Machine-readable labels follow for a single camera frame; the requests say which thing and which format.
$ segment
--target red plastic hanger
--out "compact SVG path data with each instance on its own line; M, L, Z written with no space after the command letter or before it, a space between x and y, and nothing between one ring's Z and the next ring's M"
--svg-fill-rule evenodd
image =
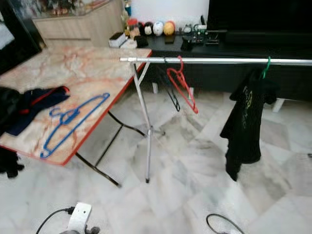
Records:
M187 104L189 104L189 106L191 107L191 109L197 114L198 113L198 109L196 107L195 104L195 100L194 97L192 95L192 93L190 92L190 88L187 85L185 78L184 78L184 74L183 74L183 68L184 68L184 64L182 61L182 57L178 56L178 58L181 61L181 68L180 70L176 70L174 68L168 68L167 69L167 75L170 79L170 81L172 82L172 84L174 84L175 88L178 90L178 92L183 96L183 98L185 99L185 101L187 102ZM180 90L179 86L176 84L175 80L173 79L173 77L171 76L171 72L174 73L176 75L176 79L180 82L180 84L182 85L183 88L186 89L186 91L189 94L189 97L191 98L191 101L183 94L182 90Z

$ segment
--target white cabinet leg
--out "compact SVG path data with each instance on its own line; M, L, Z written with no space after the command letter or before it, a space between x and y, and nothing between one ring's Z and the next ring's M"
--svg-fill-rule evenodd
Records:
M281 109L281 107L282 107L284 101L285 101L285 99L283 99L283 98L278 98L278 99L276 100L276 102L274 103L274 106L273 106L272 111L273 111L274 113L279 112L279 109Z
M190 93L194 96L194 87L190 87Z
M158 84L153 82L153 93L158 94Z

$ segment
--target black cable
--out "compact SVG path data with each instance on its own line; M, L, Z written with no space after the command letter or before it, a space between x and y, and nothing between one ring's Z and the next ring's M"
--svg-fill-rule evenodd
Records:
M228 221L229 223L231 223L234 227L236 227L237 230L239 230L242 234L245 234L240 228L239 226L237 226L232 220L228 219L227 217L224 217L223 215L220 215L220 214L209 214L207 215L206 217L206 222L208 224L208 227L216 234L227 234L227 233L218 233L215 229L212 228L212 226L209 224L209 217L212 217L212 216L216 216L216 217L219 217L219 218L222 218L226 221Z
M73 211L74 211L75 207L70 207L70 208L64 208L64 209L60 209L60 210L57 210L57 211L54 211L53 213L51 213L40 225L40 227L38 228L36 234L38 234L41 230L41 228L43 227L43 225L48 221L49 218L51 218L53 215L55 215L56 213L59 213L59 212L62 212L62 211L65 211L67 212L68 214L72 214Z

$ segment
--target television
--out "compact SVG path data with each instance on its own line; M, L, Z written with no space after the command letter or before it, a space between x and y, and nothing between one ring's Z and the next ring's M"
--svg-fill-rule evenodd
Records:
M312 43L312 0L210 0L207 30L229 42Z

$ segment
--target green hanger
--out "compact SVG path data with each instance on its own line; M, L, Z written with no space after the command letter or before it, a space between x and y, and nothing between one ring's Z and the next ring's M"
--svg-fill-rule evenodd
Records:
M262 72L262 78L264 79L265 78L265 75L267 74L267 71L268 71L268 69L269 69L269 67L270 67L270 63L271 63L271 56L269 56L269 58L268 58L268 64L267 64L267 67L263 70L263 72Z

